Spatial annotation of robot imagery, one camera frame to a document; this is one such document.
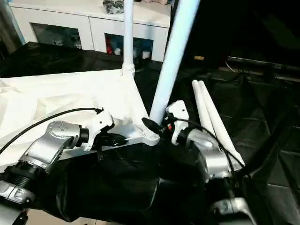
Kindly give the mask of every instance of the white shelf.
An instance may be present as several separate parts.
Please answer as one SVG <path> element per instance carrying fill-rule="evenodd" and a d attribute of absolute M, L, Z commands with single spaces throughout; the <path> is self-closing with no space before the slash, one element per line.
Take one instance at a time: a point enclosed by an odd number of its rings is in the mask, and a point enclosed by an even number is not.
<path fill-rule="evenodd" d="M 13 0 L 10 6 L 123 21 L 123 14 L 107 14 L 102 0 Z M 134 23 L 169 28 L 170 14 L 170 4 L 134 3 Z"/>

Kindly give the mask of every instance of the black fabric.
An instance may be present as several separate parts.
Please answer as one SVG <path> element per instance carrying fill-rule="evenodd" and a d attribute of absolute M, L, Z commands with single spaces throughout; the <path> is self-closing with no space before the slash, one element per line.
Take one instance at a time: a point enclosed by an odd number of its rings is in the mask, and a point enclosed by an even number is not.
<path fill-rule="evenodd" d="M 121 68 L 122 58 L 28 43 L 0 64 L 0 77 Z M 149 112 L 161 63 L 135 75 Z M 299 84 L 272 77 L 181 68 L 170 102 L 182 99 L 198 121 L 191 82 L 204 80 L 226 129 L 253 172 L 243 190 L 259 224 L 300 224 Z M 161 141 L 60 161 L 40 188 L 36 208 L 66 221 L 205 224 L 205 194 L 193 154 Z"/>

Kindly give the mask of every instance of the white pole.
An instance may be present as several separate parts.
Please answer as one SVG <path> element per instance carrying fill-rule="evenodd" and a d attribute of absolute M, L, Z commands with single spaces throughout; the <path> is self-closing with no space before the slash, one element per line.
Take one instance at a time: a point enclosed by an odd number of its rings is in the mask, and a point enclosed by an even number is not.
<path fill-rule="evenodd" d="M 199 81 L 199 86 L 200 86 L 200 90 L 201 90 L 201 93 L 202 93 L 204 101 L 205 101 L 207 111 L 210 116 L 210 121 L 214 128 L 216 137 L 223 144 L 224 148 L 226 148 L 228 151 L 230 151 L 230 153 L 233 154 L 242 164 L 245 164 L 243 158 L 236 151 L 236 149 L 229 137 L 229 134 L 221 120 L 221 117 L 215 107 L 215 104 L 212 101 L 208 90 L 206 89 L 204 82 Z"/>
<path fill-rule="evenodd" d="M 199 114 L 199 119 L 200 119 L 201 125 L 204 128 L 208 129 L 212 134 L 215 134 L 215 131 L 214 131 L 214 128 L 212 127 L 212 124 L 210 121 L 210 116 L 207 112 L 204 97 L 203 97 L 203 94 L 201 93 L 201 89 L 200 89 L 198 81 L 193 80 L 192 85 L 193 85 L 193 90 L 194 90 L 194 94 L 195 94 L 195 100 L 196 100 L 196 104 L 197 104 L 197 109 L 198 109 L 198 114 Z"/>
<path fill-rule="evenodd" d="M 124 0 L 124 62 L 123 72 L 133 73 L 133 0 Z"/>
<path fill-rule="evenodd" d="M 181 0 L 178 3 L 165 60 L 150 112 L 150 119 L 158 124 L 163 120 L 199 3 L 200 0 Z"/>

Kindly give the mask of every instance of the white cabinet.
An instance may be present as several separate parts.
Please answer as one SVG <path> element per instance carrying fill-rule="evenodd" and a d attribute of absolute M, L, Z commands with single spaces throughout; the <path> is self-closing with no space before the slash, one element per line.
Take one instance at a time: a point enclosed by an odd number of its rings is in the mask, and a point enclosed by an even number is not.
<path fill-rule="evenodd" d="M 122 51 L 123 14 L 109 15 L 102 0 L 14 0 L 10 6 L 26 42 L 77 47 L 107 52 Z M 135 2 L 134 46 L 163 61 L 171 6 Z"/>
<path fill-rule="evenodd" d="M 100 52 L 107 51 L 106 40 L 109 38 L 107 34 L 119 36 L 124 35 L 124 24 L 121 21 L 90 18 L 90 27 L 95 50 Z M 151 46 L 148 50 L 152 55 L 152 60 L 163 61 L 165 55 L 165 45 L 168 38 L 168 30 L 169 29 L 163 27 L 134 23 L 134 46 L 136 45 L 135 40 L 137 39 L 150 40 L 149 45 Z"/>
<path fill-rule="evenodd" d="M 84 50 L 94 50 L 86 16 L 18 7 L 12 7 L 12 10 L 26 42 L 42 39 L 40 42 L 46 44 L 63 45 L 65 41 L 67 46 L 73 42 Z"/>

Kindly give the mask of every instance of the object on cabinet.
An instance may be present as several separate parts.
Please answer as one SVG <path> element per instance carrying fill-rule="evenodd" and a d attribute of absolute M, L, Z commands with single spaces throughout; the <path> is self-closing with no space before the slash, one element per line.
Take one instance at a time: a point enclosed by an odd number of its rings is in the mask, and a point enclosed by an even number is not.
<path fill-rule="evenodd" d="M 124 12 L 123 0 L 103 0 L 103 6 L 108 14 L 121 14 Z"/>
<path fill-rule="evenodd" d="M 150 3 L 150 2 L 158 2 L 162 5 L 166 5 L 169 1 L 168 0 L 145 0 L 145 2 Z"/>

